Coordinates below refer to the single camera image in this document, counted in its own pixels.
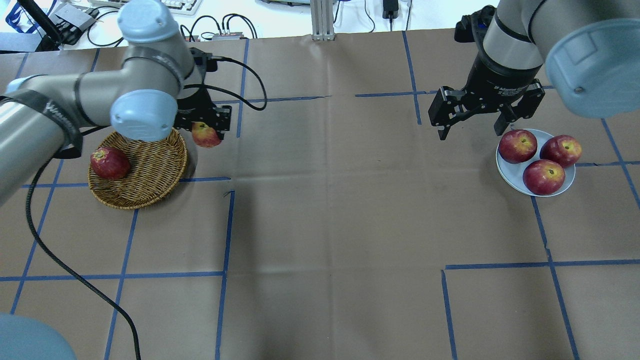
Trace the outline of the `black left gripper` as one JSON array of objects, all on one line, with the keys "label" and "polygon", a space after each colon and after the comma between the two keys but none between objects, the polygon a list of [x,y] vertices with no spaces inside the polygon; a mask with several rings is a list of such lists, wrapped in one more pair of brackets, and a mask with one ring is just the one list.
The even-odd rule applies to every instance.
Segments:
[{"label": "black left gripper", "polygon": [[218,70],[218,62],[222,58],[198,48],[190,48],[189,51],[194,60],[194,68],[187,76],[185,87],[178,97],[173,128],[191,132],[192,122],[204,122],[214,128],[223,140],[230,130],[232,109],[230,105],[215,105],[205,83],[207,75]]}]

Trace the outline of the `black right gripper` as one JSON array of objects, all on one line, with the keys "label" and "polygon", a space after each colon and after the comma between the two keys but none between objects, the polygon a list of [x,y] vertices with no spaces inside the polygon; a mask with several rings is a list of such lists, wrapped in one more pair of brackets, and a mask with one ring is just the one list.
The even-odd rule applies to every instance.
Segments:
[{"label": "black right gripper", "polygon": [[478,52],[461,89],[441,86],[429,107],[430,125],[445,141],[451,126],[480,114],[499,113],[494,134],[502,136],[511,123],[530,119],[540,106],[546,91],[537,74],[541,66],[515,69],[495,62]]}]

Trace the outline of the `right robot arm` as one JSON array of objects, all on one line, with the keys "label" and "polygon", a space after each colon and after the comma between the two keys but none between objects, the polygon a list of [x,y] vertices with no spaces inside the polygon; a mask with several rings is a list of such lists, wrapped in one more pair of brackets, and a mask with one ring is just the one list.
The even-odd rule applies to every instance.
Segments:
[{"label": "right robot arm", "polygon": [[608,118],[640,107],[637,0],[501,0],[462,16],[454,39],[475,44],[477,55],[464,87],[442,86],[430,105],[441,141],[478,114],[499,113],[498,136],[534,116],[546,95],[541,68],[576,116]]}]

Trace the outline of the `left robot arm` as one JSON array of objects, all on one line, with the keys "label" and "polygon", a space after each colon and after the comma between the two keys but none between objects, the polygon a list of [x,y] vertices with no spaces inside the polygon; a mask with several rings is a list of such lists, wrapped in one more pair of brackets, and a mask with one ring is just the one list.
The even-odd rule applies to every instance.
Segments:
[{"label": "left robot arm", "polygon": [[119,10],[128,41],[121,68],[15,79],[1,96],[1,202],[68,147],[82,153],[82,128],[112,126],[134,141],[166,139],[203,122],[230,128],[231,108],[205,87],[215,57],[188,47],[170,10],[158,0],[132,0]]}]

